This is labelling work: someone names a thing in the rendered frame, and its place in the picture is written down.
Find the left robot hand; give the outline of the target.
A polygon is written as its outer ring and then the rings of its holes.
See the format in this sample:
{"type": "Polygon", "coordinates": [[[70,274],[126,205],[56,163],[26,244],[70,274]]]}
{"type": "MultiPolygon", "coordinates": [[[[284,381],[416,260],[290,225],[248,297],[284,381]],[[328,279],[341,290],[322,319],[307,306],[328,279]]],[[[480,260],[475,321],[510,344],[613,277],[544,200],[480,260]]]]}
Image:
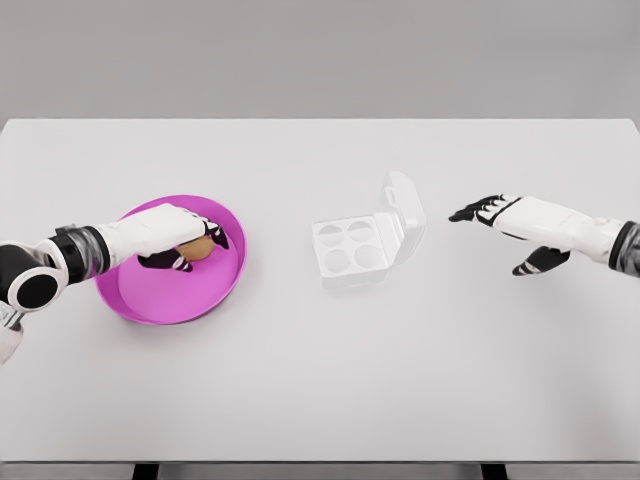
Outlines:
{"type": "Polygon", "coordinates": [[[228,250],[229,239],[223,227],[194,211],[163,203],[125,218],[133,235],[134,253],[146,269],[191,272],[195,262],[187,262],[177,246],[208,235],[219,247],[228,250]]]}

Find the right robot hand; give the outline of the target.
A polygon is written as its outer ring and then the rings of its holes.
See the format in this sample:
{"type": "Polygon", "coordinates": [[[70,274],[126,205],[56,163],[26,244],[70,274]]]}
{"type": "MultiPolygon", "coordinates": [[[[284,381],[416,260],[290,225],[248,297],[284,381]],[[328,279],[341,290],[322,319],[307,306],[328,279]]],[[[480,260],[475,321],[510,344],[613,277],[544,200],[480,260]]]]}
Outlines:
{"type": "Polygon", "coordinates": [[[573,248],[569,223],[577,212],[531,196],[491,195],[453,213],[452,223],[476,222],[537,248],[513,268],[516,277],[538,275],[567,262],[573,248]]]}

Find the brown egg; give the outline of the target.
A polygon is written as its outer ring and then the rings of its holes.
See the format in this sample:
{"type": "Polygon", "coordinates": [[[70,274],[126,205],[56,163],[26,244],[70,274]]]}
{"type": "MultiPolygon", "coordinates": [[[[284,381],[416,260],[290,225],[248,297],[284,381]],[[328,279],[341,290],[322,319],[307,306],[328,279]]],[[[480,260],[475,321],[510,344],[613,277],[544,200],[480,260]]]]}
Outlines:
{"type": "Polygon", "coordinates": [[[208,258],[214,248],[215,243],[208,235],[177,246],[178,252],[187,262],[201,261],[208,258]]]}

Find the clear plastic egg box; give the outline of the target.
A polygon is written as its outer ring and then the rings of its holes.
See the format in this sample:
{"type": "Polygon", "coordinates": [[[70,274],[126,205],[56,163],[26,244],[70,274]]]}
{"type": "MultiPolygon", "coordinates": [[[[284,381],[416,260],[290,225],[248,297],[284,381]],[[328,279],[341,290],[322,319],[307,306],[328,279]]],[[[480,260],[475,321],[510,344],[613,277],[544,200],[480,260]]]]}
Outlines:
{"type": "Polygon", "coordinates": [[[415,183],[400,171],[388,172],[373,213],[311,225],[322,286],[342,289],[384,281],[391,268],[414,254],[426,223],[415,183]]]}

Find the pink round bowl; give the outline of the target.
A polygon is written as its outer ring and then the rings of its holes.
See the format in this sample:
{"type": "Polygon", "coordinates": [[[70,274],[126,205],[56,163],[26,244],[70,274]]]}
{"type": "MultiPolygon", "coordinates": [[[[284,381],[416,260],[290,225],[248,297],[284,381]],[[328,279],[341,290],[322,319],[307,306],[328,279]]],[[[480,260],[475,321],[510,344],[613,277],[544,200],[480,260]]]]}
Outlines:
{"type": "Polygon", "coordinates": [[[135,215],[163,203],[187,208],[220,224],[229,248],[216,247],[190,272],[148,269],[136,258],[95,279],[104,303],[121,317],[150,325],[171,325],[195,320],[220,305],[243,273],[247,256],[244,229],[225,205],[206,197],[173,195],[143,203],[126,213],[135,215]]]}

